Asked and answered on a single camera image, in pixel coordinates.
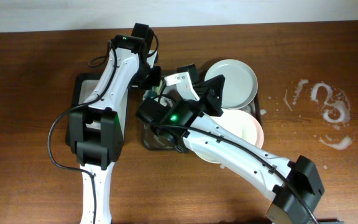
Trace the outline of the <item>green and yellow sponge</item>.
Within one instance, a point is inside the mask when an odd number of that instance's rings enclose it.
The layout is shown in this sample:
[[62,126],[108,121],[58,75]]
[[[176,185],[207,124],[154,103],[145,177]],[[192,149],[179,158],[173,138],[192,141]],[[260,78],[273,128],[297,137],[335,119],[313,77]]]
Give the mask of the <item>green and yellow sponge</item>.
[[155,90],[146,90],[142,99],[146,100],[147,98],[153,98],[157,95],[158,93]]

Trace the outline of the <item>pale grey plate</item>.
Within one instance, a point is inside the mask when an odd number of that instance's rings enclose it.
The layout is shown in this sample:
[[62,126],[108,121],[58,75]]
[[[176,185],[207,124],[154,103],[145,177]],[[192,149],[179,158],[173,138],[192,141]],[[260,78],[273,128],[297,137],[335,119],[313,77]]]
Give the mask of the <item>pale grey plate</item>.
[[224,75],[222,107],[241,109],[256,96],[258,81],[254,71],[244,62],[225,59],[216,62],[206,72],[205,80]]

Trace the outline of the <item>pale pink plate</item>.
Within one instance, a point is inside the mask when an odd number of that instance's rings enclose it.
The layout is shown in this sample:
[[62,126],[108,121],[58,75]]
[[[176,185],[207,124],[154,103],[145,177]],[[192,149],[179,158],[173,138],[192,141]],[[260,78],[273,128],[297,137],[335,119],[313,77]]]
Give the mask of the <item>pale pink plate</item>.
[[[256,153],[258,156],[264,157],[265,153],[269,155],[268,152],[265,152],[261,149],[264,142],[264,132],[256,118],[241,110],[223,109],[223,111],[224,113],[220,117],[209,116],[214,123],[219,125],[218,129],[216,129],[215,126],[213,129],[218,131],[225,129],[233,135],[247,141],[249,144],[254,145],[256,148],[258,148],[258,152],[256,150],[251,151]],[[226,165],[227,162],[222,163],[221,159],[216,159],[213,156],[207,155],[205,152],[203,152],[204,150],[202,152],[199,152],[197,149],[195,150],[194,145],[194,141],[185,141],[185,146],[190,146],[190,150],[195,152],[203,160],[214,164]]]

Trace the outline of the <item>cream white plate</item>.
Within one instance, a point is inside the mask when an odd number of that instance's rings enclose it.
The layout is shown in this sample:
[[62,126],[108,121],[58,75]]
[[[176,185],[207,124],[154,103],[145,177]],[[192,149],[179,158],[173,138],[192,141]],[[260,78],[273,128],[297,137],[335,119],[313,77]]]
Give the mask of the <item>cream white plate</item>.
[[152,99],[155,99],[155,98],[157,99],[157,101],[159,103],[161,103],[164,106],[167,106],[167,104],[162,103],[163,98],[170,100],[173,104],[175,104],[179,98],[183,99],[177,92],[176,86],[167,86],[164,79],[163,79],[163,83],[162,83],[160,92],[158,93],[157,96],[153,97]]

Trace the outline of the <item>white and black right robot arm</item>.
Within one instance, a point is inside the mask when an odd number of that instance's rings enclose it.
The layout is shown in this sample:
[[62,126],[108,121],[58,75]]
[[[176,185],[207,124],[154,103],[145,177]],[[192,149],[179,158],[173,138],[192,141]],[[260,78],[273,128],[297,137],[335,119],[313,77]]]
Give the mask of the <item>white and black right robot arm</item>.
[[317,223],[313,212],[324,194],[316,165],[305,156],[296,162],[243,140],[213,120],[221,108],[225,77],[192,84],[186,70],[166,77],[181,96],[173,106],[147,98],[136,116],[178,152],[191,150],[237,173],[271,200],[272,223]]

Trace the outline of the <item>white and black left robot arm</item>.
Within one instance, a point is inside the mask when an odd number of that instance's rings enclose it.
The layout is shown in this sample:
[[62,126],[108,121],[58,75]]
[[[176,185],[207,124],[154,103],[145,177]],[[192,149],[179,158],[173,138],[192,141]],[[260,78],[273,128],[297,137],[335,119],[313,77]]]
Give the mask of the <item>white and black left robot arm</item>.
[[112,222],[111,176],[124,145],[129,88],[148,89],[159,82],[152,39],[117,35],[110,40],[98,84],[84,106],[69,114],[69,145],[82,170],[82,223]]

